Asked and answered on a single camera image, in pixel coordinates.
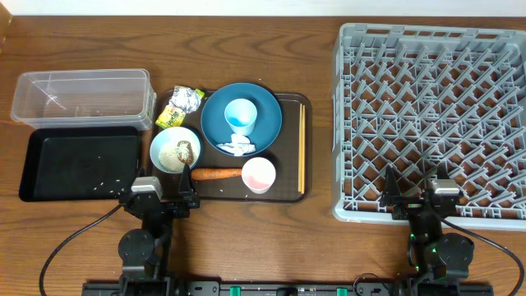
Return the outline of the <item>white tissue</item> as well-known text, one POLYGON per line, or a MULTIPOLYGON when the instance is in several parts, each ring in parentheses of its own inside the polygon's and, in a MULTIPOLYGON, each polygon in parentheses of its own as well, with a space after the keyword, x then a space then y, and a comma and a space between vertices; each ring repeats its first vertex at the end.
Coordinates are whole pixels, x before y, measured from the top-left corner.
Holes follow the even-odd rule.
POLYGON ((229 143, 221 143, 217 147, 221 151, 236 157, 249 155, 256 151, 256 146, 250 142, 248 137, 236 133, 231 135, 229 143))

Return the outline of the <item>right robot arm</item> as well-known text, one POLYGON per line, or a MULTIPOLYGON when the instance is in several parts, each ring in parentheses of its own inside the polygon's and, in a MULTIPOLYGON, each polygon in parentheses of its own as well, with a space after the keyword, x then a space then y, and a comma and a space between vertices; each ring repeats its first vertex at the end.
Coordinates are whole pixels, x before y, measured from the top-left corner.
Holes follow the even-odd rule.
POLYGON ((468 278, 474 242, 460 234, 445 234, 442 220, 454 214, 460 199, 452 179, 434 179, 419 197, 404 197, 393 170, 385 169, 381 205, 392 208, 393 220, 407 220, 408 263, 417 273, 397 282, 393 295, 459 295, 461 280, 468 278))

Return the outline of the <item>dark blue plate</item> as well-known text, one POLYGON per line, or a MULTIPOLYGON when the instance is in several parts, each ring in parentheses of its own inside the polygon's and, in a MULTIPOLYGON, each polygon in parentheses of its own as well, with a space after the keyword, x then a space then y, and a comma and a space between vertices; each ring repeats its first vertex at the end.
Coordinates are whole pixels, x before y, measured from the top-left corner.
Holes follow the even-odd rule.
POLYGON ((201 112, 201 129, 206 140, 216 150, 230 155, 221 151, 217 145, 229 143, 234 134, 224 117, 227 104, 234 99, 249 99, 256 106, 256 125, 246 137, 256 146, 256 151, 249 155, 262 152, 277 139, 283 114, 278 100, 267 89, 252 83, 233 83, 210 95, 201 112))

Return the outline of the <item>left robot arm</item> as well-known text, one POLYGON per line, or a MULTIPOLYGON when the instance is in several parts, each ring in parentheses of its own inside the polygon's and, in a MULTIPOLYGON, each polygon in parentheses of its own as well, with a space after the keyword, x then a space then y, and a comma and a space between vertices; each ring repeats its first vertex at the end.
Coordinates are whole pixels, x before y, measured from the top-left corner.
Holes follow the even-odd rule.
POLYGON ((168 257, 173 222, 190 216, 200 206, 186 164, 175 201, 162 201, 162 186, 156 177, 138 177, 131 189, 119 198, 124 210, 141 220, 141 227, 123 235, 118 244, 122 259, 119 295, 185 295, 185 284, 168 273, 168 257))

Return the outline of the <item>light blue cup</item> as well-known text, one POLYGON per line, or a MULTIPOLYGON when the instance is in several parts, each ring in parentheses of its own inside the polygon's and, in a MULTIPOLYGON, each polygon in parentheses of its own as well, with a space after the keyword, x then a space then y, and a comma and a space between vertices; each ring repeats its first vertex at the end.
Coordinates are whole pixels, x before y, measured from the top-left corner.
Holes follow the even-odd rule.
POLYGON ((224 117, 235 134, 248 136, 256 125, 257 108, 249 99, 234 99, 227 104, 224 117))

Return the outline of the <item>foil ball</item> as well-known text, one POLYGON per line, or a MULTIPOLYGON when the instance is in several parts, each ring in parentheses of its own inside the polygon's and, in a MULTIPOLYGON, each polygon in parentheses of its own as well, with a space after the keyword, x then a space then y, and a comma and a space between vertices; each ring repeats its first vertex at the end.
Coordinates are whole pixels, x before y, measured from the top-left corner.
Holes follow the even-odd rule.
POLYGON ((202 90, 187 86, 175 86, 169 103, 184 113, 193 113, 199 109, 204 96, 205 93, 202 90))

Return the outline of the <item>pink cup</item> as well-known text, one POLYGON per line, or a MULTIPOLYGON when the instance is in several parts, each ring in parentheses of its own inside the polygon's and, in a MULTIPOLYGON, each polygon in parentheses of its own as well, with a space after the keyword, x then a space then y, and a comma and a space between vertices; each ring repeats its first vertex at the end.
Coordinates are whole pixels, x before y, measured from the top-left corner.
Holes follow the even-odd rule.
POLYGON ((276 179, 276 169, 266 158, 249 159, 242 167, 242 181, 255 194, 269 191, 276 179))

